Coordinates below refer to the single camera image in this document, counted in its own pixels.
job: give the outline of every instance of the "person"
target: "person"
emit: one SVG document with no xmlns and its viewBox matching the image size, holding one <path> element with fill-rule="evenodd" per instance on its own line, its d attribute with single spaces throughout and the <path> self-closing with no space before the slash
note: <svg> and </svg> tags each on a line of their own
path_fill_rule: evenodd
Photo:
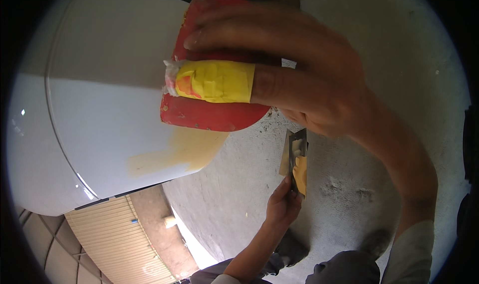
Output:
<svg viewBox="0 0 479 284">
<path fill-rule="evenodd" d="M 401 196 L 401 214 L 382 283 L 427 283 L 434 241 L 437 176 L 414 133 L 364 80 L 358 53 L 348 40 L 298 10 L 249 4 L 207 12 L 184 42 L 194 51 L 233 48 L 297 62 L 295 69 L 257 64 L 251 103 L 275 106 L 290 120 L 327 137 L 348 136 L 386 167 Z M 301 198 L 286 177 L 271 195 L 266 220 L 235 258 L 198 271 L 192 284 L 268 283 L 308 253 L 288 230 Z M 317 264 L 307 284 L 379 283 L 375 260 L 389 244 L 373 231 L 355 251 Z"/>
</svg>

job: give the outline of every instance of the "red spreader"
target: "red spreader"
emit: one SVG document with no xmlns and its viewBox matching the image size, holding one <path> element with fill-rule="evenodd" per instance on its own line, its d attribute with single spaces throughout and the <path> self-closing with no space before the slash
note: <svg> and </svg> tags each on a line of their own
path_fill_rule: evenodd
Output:
<svg viewBox="0 0 479 284">
<path fill-rule="evenodd" d="M 247 0 L 192 0 L 185 12 L 172 60 L 232 60 L 245 63 L 265 62 L 265 56 L 247 51 L 215 50 L 193 52 L 183 47 L 188 35 L 197 30 L 195 19 L 204 12 L 224 6 L 248 3 Z M 268 59 L 281 65 L 281 59 Z M 236 131 L 261 119 L 269 106 L 251 103 L 210 103 L 186 97 L 164 94 L 161 101 L 161 120 L 167 124 L 215 131 Z"/>
</svg>

